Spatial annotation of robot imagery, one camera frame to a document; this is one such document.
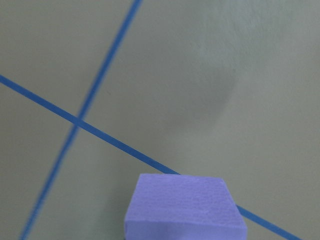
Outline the purple foam cube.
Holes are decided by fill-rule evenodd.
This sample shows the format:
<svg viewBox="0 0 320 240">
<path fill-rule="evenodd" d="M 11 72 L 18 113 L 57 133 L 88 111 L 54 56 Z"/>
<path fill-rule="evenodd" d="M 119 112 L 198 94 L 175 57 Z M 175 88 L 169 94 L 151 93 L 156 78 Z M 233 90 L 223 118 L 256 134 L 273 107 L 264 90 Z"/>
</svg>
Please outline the purple foam cube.
<svg viewBox="0 0 320 240">
<path fill-rule="evenodd" d="M 142 173 L 124 218 L 127 240 L 245 240 L 248 227 L 218 177 Z"/>
</svg>

